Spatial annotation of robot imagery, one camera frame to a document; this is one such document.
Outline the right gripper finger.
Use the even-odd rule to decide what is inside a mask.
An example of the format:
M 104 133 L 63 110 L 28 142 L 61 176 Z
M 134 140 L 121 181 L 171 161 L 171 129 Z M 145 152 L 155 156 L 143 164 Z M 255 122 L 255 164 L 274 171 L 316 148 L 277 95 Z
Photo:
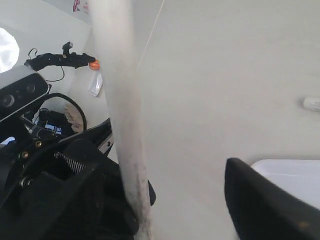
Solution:
M 229 158 L 224 198 L 240 240 L 318 240 L 320 211 L 290 195 L 239 158 Z

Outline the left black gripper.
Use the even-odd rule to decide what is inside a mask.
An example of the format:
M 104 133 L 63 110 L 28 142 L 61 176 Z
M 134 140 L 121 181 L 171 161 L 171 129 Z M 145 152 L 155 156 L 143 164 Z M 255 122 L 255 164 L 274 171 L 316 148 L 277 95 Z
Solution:
M 68 137 L 2 128 L 15 140 L 0 150 L 3 240 L 132 240 L 142 229 L 120 166 L 108 156 L 109 120 Z

